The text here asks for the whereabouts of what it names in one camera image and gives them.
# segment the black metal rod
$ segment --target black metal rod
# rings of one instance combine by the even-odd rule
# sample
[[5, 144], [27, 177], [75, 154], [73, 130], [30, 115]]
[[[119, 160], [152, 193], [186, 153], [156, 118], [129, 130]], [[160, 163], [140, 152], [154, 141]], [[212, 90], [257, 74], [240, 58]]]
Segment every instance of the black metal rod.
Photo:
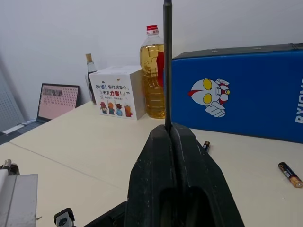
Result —
[[171, 129], [171, 58], [172, 58], [172, 3], [164, 0], [164, 73], [165, 73], [165, 128]]

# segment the yellow oil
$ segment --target yellow oil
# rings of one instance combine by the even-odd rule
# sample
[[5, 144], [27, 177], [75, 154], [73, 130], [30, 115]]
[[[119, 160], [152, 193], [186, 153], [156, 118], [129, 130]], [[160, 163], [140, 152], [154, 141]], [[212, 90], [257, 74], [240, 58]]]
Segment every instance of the yellow oil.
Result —
[[146, 111], [152, 118], [165, 117], [163, 87], [158, 83], [157, 57], [164, 51], [163, 44], [143, 46], [140, 49], [140, 64], [143, 70], [143, 90]]

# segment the dark bottle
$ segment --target dark bottle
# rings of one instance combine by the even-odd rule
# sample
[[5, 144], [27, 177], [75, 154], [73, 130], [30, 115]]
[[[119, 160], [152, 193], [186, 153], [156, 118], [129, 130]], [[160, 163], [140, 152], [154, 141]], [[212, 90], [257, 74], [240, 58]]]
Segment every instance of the dark bottle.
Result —
[[96, 104], [96, 99], [94, 96], [93, 87], [91, 85], [89, 75], [93, 72], [97, 72], [97, 69], [95, 67], [94, 61], [91, 58], [90, 53], [86, 54], [86, 59], [87, 59], [87, 81], [88, 81], [88, 86], [89, 86], [89, 95], [90, 95], [90, 98], [91, 98], [93, 104]]

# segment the white cardboard box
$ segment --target white cardboard box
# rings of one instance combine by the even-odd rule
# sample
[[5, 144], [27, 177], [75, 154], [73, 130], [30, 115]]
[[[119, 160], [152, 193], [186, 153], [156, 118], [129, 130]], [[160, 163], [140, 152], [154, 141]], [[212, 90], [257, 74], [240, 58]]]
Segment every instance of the white cardboard box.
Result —
[[140, 66], [112, 66], [89, 76], [102, 115], [138, 120], [146, 113]]

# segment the laptop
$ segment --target laptop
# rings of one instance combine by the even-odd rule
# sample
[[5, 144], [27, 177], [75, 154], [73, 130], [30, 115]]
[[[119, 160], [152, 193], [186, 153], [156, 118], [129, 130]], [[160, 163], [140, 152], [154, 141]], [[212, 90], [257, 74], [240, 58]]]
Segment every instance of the laptop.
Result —
[[8, 134], [11, 140], [80, 105], [80, 87], [76, 85], [46, 84], [41, 86], [37, 119]]

